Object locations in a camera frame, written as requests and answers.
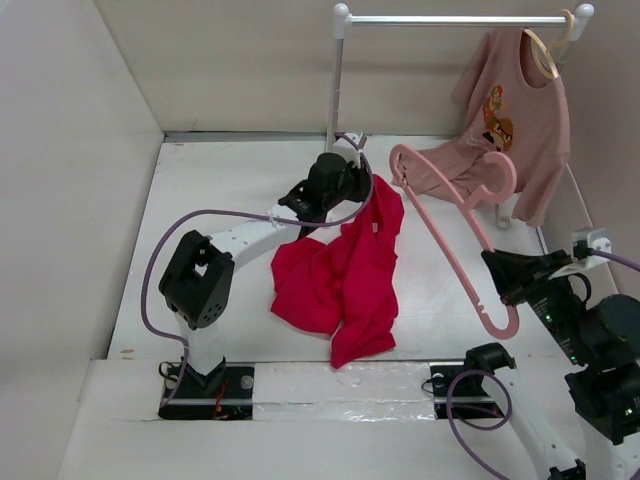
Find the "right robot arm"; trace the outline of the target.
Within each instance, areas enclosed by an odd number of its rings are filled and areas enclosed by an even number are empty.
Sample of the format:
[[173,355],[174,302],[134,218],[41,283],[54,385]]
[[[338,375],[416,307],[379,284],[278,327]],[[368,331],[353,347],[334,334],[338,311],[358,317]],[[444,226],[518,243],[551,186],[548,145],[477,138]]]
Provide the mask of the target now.
[[541,479],[636,479],[639,476],[639,302],[624,294],[594,306],[574,293],[562,250],[542,256],[485,251],[503,304],[528,304],[577,370],[564,380],[579,416],[585,458],[556,435],[524,390],[515,360],[499,343],[467,352],[462,381],[488,393]]

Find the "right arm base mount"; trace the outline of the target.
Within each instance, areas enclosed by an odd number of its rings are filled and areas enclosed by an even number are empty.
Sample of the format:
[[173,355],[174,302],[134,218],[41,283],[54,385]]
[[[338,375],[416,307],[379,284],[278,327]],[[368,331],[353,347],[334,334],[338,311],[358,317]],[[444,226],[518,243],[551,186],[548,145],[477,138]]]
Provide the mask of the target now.
[[[422,383],[425,393],[432,396],[435,416],[438,420],[446,420],[447,392],[453,380],[464,370],[462,361],[444,361],[429,364],[430,375]],[[457,418],[498,419],[503,412],[495,401],[482,389],[481,380],[475,377],[461,380],[452,395],[452,412]]]

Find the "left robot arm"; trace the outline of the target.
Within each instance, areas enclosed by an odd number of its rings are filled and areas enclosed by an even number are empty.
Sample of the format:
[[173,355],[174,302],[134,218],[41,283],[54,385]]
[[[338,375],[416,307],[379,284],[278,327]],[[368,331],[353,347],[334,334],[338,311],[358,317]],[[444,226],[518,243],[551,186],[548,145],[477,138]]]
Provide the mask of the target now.
[[186,327],[183,356],[188,384],[201,396],[222,387],[225,358],[214,345],[214,326],[228,304],[234,273],[262,255],[300,240],[319,228],[348,222],[352,213],[330,221],[331,210],[344,201],[365,207],[374,190],[371,167],[358,149],[354,160],[325,152],[296,184],[265,214],[202,210],[188,215],[234,216],[246,221],[206,236],[184,234],[159,282],[167,307]]

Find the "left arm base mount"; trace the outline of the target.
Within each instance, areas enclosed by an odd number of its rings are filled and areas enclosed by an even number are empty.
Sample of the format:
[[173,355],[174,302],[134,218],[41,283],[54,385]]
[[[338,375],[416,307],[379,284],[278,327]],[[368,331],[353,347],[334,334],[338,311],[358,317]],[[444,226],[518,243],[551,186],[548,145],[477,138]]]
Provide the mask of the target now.
[[202,376],[181,363],[161,362],[164,380],[158,415],[164,420],[244,421],[253,419],[255,365],[223,361]]

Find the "red t shirt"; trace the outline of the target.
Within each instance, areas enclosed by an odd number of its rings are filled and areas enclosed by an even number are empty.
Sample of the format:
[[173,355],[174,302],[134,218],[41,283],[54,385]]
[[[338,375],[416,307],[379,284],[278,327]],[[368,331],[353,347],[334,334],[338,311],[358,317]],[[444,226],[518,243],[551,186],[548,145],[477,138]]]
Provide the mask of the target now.
[[279,247],[273,257],[271,312],[299,330],[328,337],[334,369],[396,346],[393,275],[403,218],[400,195],[376,175],[371,200],[338,237],[328,244],[303,238]]

